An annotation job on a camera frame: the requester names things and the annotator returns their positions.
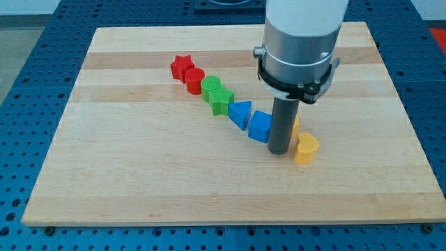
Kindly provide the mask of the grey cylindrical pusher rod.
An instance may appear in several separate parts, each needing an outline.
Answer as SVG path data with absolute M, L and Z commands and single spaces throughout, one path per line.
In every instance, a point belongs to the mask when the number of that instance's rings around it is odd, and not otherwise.
M 274 99 L 268 136 L 269 152 L 283 155 L 288 151 L 299 102 L 299 100 Z

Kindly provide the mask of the black clamp ring mount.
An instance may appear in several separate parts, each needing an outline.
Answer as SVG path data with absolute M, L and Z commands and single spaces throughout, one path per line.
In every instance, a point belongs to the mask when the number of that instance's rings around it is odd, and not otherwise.
M 341 59 L 335 58 L 331 63 L 324 61 L 309 65 L 290 65 L 273 61 L 280 76 L 268 72 L 263 59 L 258 59 L 258 79 L 263 87 L 275 98 L 284 101 L 299 100 L 312 105 L 330 88 L 335 70 Z

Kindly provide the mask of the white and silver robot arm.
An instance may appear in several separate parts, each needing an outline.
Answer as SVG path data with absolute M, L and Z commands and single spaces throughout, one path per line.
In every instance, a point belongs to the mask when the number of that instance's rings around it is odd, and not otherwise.
M 335 44 L 348 0 L 267 0 L 263 42 L 255 47 L 258 79 L 274 97 L 268 150 L 289 149 L 300 103 L 330 88 L 340 60 Z

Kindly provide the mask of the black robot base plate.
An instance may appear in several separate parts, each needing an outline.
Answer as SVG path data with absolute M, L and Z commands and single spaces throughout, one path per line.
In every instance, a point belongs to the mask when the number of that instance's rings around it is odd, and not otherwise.
M 194 0 L 194 11 L 198 13 L 221 10 L 263 10 L 266 0 Z

